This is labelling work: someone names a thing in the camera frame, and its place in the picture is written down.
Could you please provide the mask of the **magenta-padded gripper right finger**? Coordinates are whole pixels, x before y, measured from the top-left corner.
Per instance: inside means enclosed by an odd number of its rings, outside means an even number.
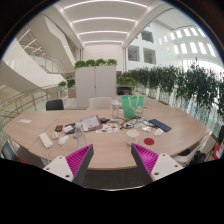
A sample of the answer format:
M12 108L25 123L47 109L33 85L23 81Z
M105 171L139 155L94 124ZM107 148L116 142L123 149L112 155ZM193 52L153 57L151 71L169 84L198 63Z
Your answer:
M182 169L182 166L166 153L157 154L132 143L131 154L144 184L149 184Z

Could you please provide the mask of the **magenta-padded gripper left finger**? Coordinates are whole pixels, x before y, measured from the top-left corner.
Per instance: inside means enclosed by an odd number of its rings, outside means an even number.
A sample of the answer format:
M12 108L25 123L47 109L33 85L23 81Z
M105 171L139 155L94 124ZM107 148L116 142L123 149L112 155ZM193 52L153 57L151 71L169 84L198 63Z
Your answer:
M66 157L58 156L44 170L81 186L93 155L93 145L90 144Z

